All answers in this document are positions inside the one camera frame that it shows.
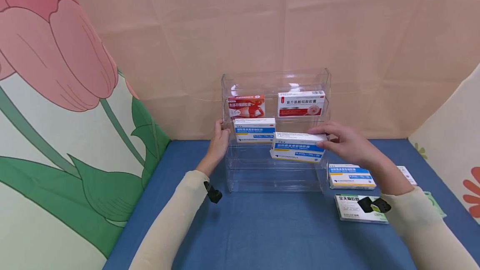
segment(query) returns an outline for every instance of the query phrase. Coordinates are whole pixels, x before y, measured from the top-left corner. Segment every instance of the beige sleeve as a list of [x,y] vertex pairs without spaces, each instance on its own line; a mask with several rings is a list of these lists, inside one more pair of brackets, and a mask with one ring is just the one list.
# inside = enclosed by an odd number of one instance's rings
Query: beige sleeve
[[388,222],[407,245],[417,269],[479,269],[419,187],[382,198],[392,207],[385,213]]
[[209,179],[202,172],[186,173],[143,238],[130,270],[171,269],[193,217],[207,195],[204,181],[209,182]]

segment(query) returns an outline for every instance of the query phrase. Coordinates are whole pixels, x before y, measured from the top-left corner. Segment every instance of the left hand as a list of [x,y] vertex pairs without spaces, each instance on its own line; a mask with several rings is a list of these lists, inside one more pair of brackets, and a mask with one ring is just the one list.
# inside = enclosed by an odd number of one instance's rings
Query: left hand
[[222,129],[223,120],[219,119],[215,121],[215,128],[213,131],[213,137],[210,140],[207,154],[198,164],[197,169],[200,172],[210,176],[215,167],[227,153],[228,149],[228,136],[230,135],[230,129]]

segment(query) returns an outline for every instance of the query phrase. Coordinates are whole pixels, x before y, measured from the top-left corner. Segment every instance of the hand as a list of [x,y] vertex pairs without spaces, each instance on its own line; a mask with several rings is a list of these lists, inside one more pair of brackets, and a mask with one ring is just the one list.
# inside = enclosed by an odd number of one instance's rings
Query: hand
[[230,129],[222,129],[222,124],[222,119],[215,121],[213,137],[210,140],[207,154],[197,166],[197,170],[205,173],[207,176],[212,174],[215,167],[227,153]]
[[353,128],[345,127],[333,121],[327,121],[311,128],[309,134],[331,134],[337,138],[320,141],[317,146],[337,154],[349,163],[365,169],[375,169],[378,163],[389,161],[369,140],[362,137]]

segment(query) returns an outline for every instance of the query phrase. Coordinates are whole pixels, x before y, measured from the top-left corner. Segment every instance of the green stem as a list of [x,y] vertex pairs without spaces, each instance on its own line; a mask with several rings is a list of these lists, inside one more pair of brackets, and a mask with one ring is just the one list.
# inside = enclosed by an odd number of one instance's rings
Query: green stem
[[107,117],[110,119],[110,122],[113,124],[113,127],[115,128],[117,133],[120,135],[120,138],[123,140],[123,143],[127,145],[128,149],[130,149],[133,156],[135,156],[138,162],[140,162],[143,166],[145,164],[145,160],[143,160],[142,156],[138,153],[135,146],[133,146],[132,141],[130,141],[130,138],[121,127],[120,122],[118,121],[117,117],[115,116],[112,109],[110,108],[110,105],[108,104],[107,100],[101,98],[100,103],[102,104],[102,107],[105,110]]
[[38,149],[47,159],[57,165],[63,171],[80,178],[77,168],[73,166],[65,157],[61,156],[50,144],[42,138],[41,135],[32,127],[32,125],[23,117],[22,113],[13,104],[5,91],[0,87],[0,111],[12,122],[18,131]]
[[157,159],[160,160],[160,153],[158,152],[158,140],[157,140],[157,124],[155,123],[155,120],[153,119],[152,116],[150,116],[150,121],[152,123],[152,132],[153,132],[153,138],[155,140],[155,152],[157,153]]

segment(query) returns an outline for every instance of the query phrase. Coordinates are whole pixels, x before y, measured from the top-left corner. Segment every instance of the blue and white medicine box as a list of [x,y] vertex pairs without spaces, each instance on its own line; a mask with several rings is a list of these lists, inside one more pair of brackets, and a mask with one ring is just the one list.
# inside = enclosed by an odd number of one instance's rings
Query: blue and white medicine box
[[329,164],[328,178],[331,189],[373,190],[377,187],[367,169],[352,164]]
[[271,143],[275,118],[237,118],[233,126],[238,143]]
[[275,132],[270,155],[278,160],[319,163],[324,149],[317,147],[318,141],[327,141],[327,136]]

